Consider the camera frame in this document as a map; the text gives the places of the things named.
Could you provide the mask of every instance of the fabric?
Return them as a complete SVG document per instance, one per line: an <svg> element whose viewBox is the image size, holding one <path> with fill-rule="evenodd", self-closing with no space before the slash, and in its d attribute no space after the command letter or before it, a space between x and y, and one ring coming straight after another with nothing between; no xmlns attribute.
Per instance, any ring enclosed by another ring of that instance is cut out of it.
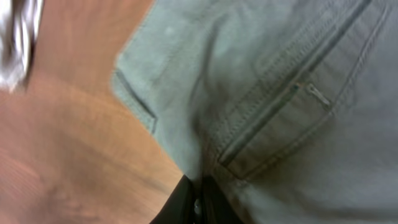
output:
<svg viewBox="0 0 398 224"><path fill-rule="evenodd" d="M244 223L394 223L397 7L158 0L113 90Z"/></svg>
<svg viewBox="0 0 398 224"><path fill-rule="evenodd" d="M39 31L43 0L0 1L0 89L25 78Z"/></svg>

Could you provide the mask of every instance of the side pocket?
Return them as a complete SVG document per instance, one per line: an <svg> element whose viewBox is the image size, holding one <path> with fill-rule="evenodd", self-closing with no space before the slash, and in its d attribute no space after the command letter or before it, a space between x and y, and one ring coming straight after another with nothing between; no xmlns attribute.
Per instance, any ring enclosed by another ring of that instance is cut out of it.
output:
<svg viewBox="0 0 398 224"><path fill-rule="evenodd" d="M112 77L113 93L126 105L151 134L155 132L156 117L139 99L128 84L122 71L116 69Z"/></svg>

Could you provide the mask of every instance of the zipper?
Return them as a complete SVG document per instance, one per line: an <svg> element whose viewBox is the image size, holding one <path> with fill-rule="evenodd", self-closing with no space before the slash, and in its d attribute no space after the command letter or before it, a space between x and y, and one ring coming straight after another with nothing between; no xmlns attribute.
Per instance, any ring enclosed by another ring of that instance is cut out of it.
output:
<svg viewBox="0 0 398 224"><path fill-rule="evenodd" d="M306 87L305 87L306 91L315 97L315 99L317 99L324 108L329 108L331 103L330 101L321 93L321 91L319 91L312 83L309 83Z"/></svg>

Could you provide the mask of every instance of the zipper pocket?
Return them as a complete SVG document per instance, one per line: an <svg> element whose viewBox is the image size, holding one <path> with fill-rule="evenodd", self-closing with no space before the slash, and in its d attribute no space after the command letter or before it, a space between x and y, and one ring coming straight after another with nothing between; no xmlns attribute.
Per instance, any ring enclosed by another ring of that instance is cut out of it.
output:
<svg viewBox="0 0 398 224"><path fill-rule="evenodd" d="M287 90L283 91L280 97L277 97L274 102L271 103L270 106L267 106L268 112L265 114L263 111L259 111L256 113L260 118L257 119L257 116L253 116L252 120L249 121L252 125L250 125L250 130L245 131L242 136L238 136L237 140L230 145L232 150L229 151L227 155L222 154L219 158L219 162L221 165L227 167L232 160L238 155L238 153L243 149L247 143L249 143L277 112L283 108L298 92L303 84L306 83L311 73L318 67L318 65L323 61L323 59L328 55L328 53L334 48L334 46L339 42L340 39L344 37L347 33L348 29L355 22L355 20L362 14L362 12L370 5L373 0L363 0L358 4L356 9L353 10L351 15L342 23L340 28L336 31L336 34L331 37L331 39L327 42L327 44L322 45L322 43L317 46L314 52L317 54L309 55L303 59L303 62L299 64L299 66L291 72L287 77L293 77L281 85L287 86ZM314 96L325 109L329 110L331 107L331 102L323 96L323 94L315 88L311 83L306 84L306 90L309 94Z"/></svg>

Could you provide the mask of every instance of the wooden surface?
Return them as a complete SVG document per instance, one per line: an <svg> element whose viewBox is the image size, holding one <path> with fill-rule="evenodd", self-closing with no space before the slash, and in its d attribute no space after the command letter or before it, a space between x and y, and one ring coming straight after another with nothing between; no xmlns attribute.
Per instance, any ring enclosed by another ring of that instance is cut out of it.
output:
<svg viewBox="0 0 398 224"><path fill-rule="evenodd" d="M148 0L46 0L29 85L0 93L0 223L149 223L181 178L115 99Z"/></svg>

